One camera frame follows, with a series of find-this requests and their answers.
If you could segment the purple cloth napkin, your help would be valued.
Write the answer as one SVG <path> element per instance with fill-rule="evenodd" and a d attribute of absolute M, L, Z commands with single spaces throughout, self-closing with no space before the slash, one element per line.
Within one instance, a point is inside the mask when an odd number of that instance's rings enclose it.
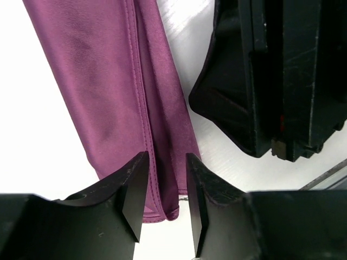
<path fill-rule="evenodd" d="M 25 1 L 99 178 L 150 158 L 143 220 L 175 220 L 198 145 L 156 1 Z"/>

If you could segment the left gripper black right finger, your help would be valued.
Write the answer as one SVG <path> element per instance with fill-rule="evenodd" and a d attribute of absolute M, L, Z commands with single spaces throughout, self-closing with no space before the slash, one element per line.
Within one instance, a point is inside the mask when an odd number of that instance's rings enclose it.
<path fill-rule="evenodd" d="M 241 190 L 186 155 L 187 188 L 196 257 L 248 257 L 248 216 Z"/>

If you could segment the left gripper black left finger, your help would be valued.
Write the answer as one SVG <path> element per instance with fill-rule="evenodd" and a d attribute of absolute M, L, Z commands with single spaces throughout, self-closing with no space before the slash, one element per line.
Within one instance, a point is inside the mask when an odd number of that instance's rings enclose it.
<path fill-rule="evenodd" d="M 144 204 L 149 178 L 148 151 L 139 152 L 122 168 L 97 183 L 59 200 L 61 205 L 89 207 L 106 205 L 114 199 L 114 207 L 136 243 L 140 240 Z"/>

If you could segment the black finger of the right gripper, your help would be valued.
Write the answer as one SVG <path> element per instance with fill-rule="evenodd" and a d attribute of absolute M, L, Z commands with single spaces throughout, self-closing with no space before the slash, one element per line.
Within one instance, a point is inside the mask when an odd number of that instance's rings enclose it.
<path fill-rule="evenodd" d="M 346 121 L 346 1 L 284 1 L 281 135 L 291 162 L 319 153 Z"/>
<path fill-rule="evenodd" d="M 212 121 L 241 151 L 261 157 L 271 147 L 265 1 L 216 1 L 213 32 L 190 108 Z"/>

